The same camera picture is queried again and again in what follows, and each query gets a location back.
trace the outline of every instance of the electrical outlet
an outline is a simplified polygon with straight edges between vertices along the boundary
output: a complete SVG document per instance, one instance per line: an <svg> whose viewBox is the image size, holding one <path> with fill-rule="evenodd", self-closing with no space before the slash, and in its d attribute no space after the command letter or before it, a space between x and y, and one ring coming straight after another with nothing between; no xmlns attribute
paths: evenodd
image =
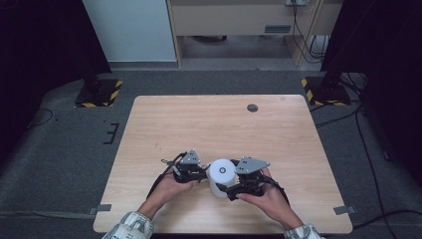
<svg viewBox="0 0 422 239"><path fill-rule="evenodd" d="M287 6L293 6L293 5L297 5L297 6L306 6L306 5L310 5L310 0L286 0L286 5Z"/></svg>

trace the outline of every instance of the sleeve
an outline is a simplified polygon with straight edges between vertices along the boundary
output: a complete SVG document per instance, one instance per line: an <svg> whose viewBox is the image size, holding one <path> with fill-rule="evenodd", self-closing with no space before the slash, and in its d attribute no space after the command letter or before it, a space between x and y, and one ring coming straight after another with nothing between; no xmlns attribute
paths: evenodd
<svg viewBox="0 0 422 239"><path fill-rule="evenodd" d="M153 232L154 225L147 217L137 212L128 212L103 239L149 239Z"/></svg>
<svg viewBox="0 0 422 239"><path fill-rule="evenodd" d="M312 224L303 225L301 227L285 232L286 239L324 239L319 236L317 229Z"/></svg>

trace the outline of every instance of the wooden table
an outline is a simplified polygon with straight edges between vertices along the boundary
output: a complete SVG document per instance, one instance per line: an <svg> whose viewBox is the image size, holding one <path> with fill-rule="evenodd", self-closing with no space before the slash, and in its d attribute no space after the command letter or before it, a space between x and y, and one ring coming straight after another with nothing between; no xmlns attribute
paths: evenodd
<svg viewBox="0 0 422 239"><path fill-rule="evenodd" d="M258 107L251 113L249 104ZM98 232L136 210L158 174L161 158L194 148L203 163L252 156L269 161L294 210L321 233L349 233L343 201L302 96L142 96L135 99L99 212ZM156 233L282 233L280 224L241 200L211 194L208 181L179 195L154 218Z"/></svg>

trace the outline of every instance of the black circular hole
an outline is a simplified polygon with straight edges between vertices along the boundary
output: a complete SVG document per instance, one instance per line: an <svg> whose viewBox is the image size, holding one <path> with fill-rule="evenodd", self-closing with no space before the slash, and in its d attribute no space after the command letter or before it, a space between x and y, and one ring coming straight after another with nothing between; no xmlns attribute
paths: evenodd
<svg viewBox="0 0 422 239"><path fill-rule="evenodd" d="M258 111L258 106L255 104L248 104L247 109L249 112L257 112Z"/></svg>

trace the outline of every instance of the white cylinder object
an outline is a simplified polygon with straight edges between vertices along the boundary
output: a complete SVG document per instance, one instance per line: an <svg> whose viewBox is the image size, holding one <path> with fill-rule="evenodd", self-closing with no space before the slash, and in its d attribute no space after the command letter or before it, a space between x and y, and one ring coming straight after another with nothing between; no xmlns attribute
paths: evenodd
<svg viewBox="0 0 422 239"><path fill-rule="evenodd" d="M227 187L236 184L236 166L229 159L220 158L211 163L208 168L208 180L212 194L219 198L227 197L227 193L220 191L216 183L226 185Z"/></svg>

